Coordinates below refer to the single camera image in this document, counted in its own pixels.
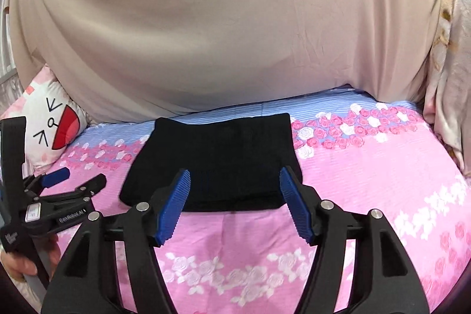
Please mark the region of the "person's left hand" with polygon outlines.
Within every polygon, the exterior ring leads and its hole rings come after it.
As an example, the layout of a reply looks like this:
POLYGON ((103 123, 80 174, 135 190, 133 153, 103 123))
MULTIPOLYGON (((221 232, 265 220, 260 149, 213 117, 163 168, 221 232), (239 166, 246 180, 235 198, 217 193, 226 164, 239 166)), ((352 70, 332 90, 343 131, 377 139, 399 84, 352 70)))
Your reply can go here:
MULTIPOLYGON (((61 250, 58 245, 58 236, 53 234, 45 242, 45 249, 49 256, 50 275, 53 276, 61 259, 61 250)), ((14 252, 1 250, 1 263, 9 276, 16 281, 24 281, 25 276, 36 276, 37 266, 27 257, 14 252)))

